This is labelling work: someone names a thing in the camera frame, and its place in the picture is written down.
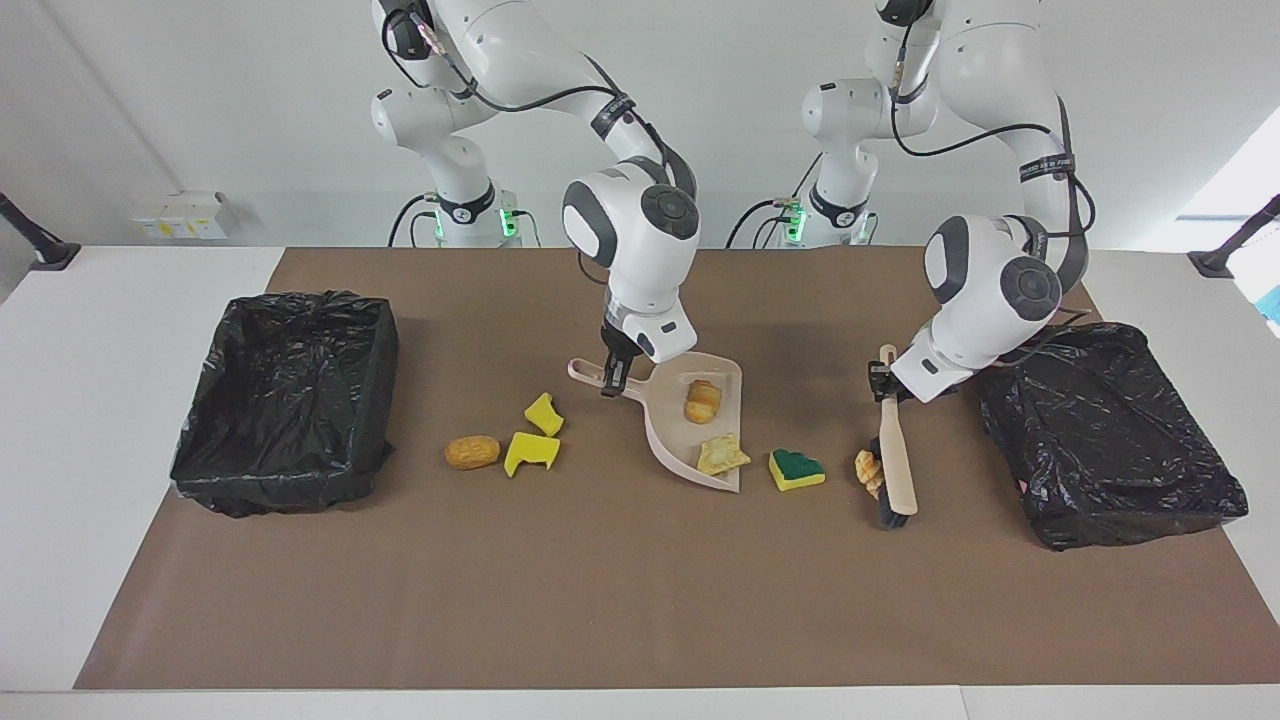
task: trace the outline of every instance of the white wall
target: white wall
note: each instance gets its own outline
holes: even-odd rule
[[[865,72],[876,23],[870,0],[536,5],[690,159],[712,243],[749,204],[795,186],[815,151],[800,101]],[[1272,0],[1071,0],[1043,13],[1080,173],[1102,205],[1098,246],[1132,246],[1176,215],[1280,105]],[[86,242],[136,241],[132,199],[178,186],[225,192],[246,219],[241,242],[375,245],[403,199],[430,187],[369,124],[370,97],[401,82],[366,0],[0,3],[0,186]],[[945,117],[915,142],[969,132]],[[566,183],[612,161],[552,113],[468,135],[548,234]],[[1019,210],[1000,142],[936,160],[876,151],[881,241],[922,241],[959,211]]]

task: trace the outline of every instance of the green indicator light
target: green indicator light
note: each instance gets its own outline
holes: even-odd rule
[[[804,225],[808,220],[809,213],[804,211],[804,209],[797,209],[795,217],[791,218],[791,227],[787,228],[787,238],[792,245],[799,243],[800,238],[804,237]]]
[[[506,233],[507,237],[516,237],[520,228],[516,225],[516,220],[511,217],[511,213],[507,210],[498,210],[498,214],[502,217],[502,232]]]

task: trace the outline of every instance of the black garbage bag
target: black garbage bag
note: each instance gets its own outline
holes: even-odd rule
[[[374,491],[399,337],[387,300],[349,292],[227,306],[174,457],[177,491],[244,518]]]
[[[1069,328],[975,384],[987,433],[1052,550],[1139,544],[1248,515],[1244,488],[1137,328]]]

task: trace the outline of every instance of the black cable clip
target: black cable clip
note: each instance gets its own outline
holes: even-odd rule
[[[1034,163],[1028,163],[1020,168],[1020,174],[1023,182],[1030,182],[1036,178],[1042,178],[1044,176],[1064,176],[1070,177],[1075,174],[1075,155],[1066,152],[1064,155],[1051,155],[1048,158],[1041,158]]]
[[[608,137],[609,131],[613,129],[613,126],[618,124],[618,120],[631,110],[635,110],[635,108],[636,101],[630,95],[620,94],[595,115],[595,119],[591,120],[591,129],[595,131],[595,135],[600,136],[600,140],[604,140]]]

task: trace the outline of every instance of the wooden brush handle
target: wooden brush handle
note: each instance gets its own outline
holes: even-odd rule
[[[881,363],[892,365],[897,360],[897,348],[886,345],[881,348]],[[897,398],[890,397],[881,402],[881,461],[884,464],[884,488],[888,491],[888,503],[893,512],[911,516],[920,511],[915,501],[915,483],[911,479],[911,462],[906,456],[906,437],[897,416]]]

